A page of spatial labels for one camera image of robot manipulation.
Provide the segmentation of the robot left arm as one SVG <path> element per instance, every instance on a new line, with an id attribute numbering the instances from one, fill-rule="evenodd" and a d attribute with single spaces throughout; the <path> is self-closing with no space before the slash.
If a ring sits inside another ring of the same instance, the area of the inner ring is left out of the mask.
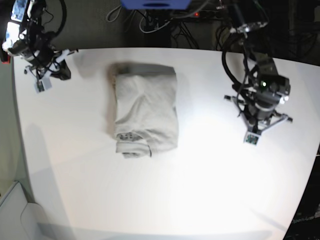
<path id="1" fill-rule="evenodd" d="M 262 133 L 293 119 L 277 111 L 278 105 L 289 100 L 290 80 L 278 73 L 274 59 L 258 52 L 263 43 L 256 33 L 265 28 L 269 17 L 257 0 L 221 0 L 218 8 L 227 15 L 230 36 L 222 46 L 221 61 L 232 81 L 235 96 L 224 98 L 232 102 L 246 126 L 244 142 L 257 144 Z M 244 78 L 239 81 L 227 64 L 227 52 L 238 44 L 243 54 Z"/>

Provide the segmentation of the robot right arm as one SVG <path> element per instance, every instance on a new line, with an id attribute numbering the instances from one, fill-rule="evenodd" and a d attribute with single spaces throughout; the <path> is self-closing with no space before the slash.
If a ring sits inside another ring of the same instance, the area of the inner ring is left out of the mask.
<path id="1" fill-rule="evenodd" d="M 28 65 L 24 74 L 30 74 L 39 83 L 45 79 L 56 78 L 66 81 L 71 71 L 66 57 L 72 51 L 56 50 L 52 41 L 57 38 L 67 21 L 67 6 L 60 2 L 61 23 L 57 30 L 47 31 L 43 15 L 47 13 L 44 0 L 2 0 L 0 2 L 0 60 L 9 62 L 20 57 Z"/>

